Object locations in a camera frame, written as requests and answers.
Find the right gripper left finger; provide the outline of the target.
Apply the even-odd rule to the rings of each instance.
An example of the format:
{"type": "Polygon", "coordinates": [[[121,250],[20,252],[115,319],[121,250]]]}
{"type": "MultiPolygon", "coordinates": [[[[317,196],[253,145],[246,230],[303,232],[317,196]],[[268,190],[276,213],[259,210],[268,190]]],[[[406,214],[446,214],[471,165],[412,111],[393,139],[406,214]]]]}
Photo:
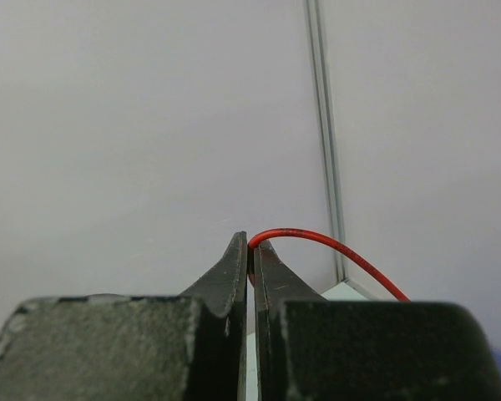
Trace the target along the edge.
{"type": "Polygon", "coordinates": [[[247,240],[176,296],[39,297],[0,332],[0,400],[242,400],[247,240]]]}

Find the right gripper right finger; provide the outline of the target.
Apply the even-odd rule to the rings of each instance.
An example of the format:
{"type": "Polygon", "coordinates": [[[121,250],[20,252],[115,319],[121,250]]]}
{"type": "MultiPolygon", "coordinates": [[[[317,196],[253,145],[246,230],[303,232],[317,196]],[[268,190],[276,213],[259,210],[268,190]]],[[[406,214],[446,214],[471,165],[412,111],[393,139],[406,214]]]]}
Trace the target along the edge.
{"type": "Polygon", "coordinates": [[[501,400],[483,329],[446,302],[329,301],[253,251],[262,400],[501,400]]]}

